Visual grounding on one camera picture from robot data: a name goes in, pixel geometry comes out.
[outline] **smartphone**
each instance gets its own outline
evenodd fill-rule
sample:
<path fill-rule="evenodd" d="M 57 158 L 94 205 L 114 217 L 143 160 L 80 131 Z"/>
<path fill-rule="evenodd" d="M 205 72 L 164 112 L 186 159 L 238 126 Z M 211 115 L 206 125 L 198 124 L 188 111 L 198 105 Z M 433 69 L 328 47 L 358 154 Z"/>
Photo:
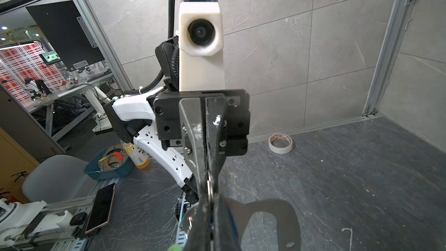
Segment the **smartphone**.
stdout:
<path fill-rule="evenodd" d="M 86 224 L 85 234 L 89 234 L 97 228 L 103 227 L 110 222 L 110 214 L 112 213 L 113 199 L 115 197 L 116 183 L 112 183 L 101 188 L 96 193 L 93 208 L 90 212 L 88 222 Z"/>

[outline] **blue plastic basket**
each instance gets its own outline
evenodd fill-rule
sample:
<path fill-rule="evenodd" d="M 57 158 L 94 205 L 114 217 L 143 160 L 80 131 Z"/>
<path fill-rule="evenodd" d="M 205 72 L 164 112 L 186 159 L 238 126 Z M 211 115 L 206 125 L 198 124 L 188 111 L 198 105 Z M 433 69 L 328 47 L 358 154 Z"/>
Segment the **blue plastic basket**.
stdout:
<path fill-rule="evenodd" d="M 90 176 L 94 180 L 117 178 L 122 176 L 127 176 L 131 170 L 135 167 L 135 164 L 130 159 L 130 157 L 119 167 L 113 170 L 100 172 L 98 161 L 102 159 L 105 155 L 105 151 L 109 148 L 104 148 L 99 151 L 94 158 L 88 163 L 84 168 L 84 173 Z"/>

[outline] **wooden cabinet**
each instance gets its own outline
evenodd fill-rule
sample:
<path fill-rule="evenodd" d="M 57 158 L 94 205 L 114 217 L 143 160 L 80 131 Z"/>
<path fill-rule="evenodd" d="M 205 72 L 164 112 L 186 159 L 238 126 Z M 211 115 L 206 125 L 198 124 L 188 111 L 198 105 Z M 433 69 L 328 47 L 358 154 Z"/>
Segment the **wooden cabinet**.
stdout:
<path fill-rule="evenodd" d="M 10 191 L 3 195 L 4 198 L 14 196 L 19 202 L 28 203 L 22 193 L 22 184 L 26 177 L 19 175 L 21 172 L 29 175 L 38 165 L 39 162 L 34 157 L 0 128 L 0 189 L 3 188 L 0 192 Z"/>

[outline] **scratch mark on floor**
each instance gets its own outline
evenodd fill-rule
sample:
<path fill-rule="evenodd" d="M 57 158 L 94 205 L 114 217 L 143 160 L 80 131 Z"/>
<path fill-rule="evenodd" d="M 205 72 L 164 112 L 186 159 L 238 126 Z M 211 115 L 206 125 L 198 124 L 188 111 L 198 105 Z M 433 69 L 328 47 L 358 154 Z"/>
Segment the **scratch mark on floor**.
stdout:
<path fill-rule="evenodd" d="M 350 251 L 351 251 L 351 239 L 353 238 L 353 228 L 342 228 L 341 232 L 349 230 L 350 231 Z"/>

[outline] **aluminum frame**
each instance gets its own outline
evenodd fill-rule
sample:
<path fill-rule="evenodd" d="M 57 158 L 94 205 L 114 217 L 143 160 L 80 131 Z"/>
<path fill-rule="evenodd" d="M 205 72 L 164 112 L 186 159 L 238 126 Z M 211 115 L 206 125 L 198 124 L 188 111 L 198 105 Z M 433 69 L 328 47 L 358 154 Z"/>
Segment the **aluminum frame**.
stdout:
<path fill-rule="evenodd" d="M 375 114 L 384 96 L 416 0 L 395 0 L 363 114 Z"/>
<path fill-rule="evenodd" d="M 131 82 L 115 53 L 105 30 L 96 16 L 89 0 L 73 0 L 84 22 L 96 41 L 99 50 L 108 63 L 113 75 L 122 90 L 133 89 Z"/>

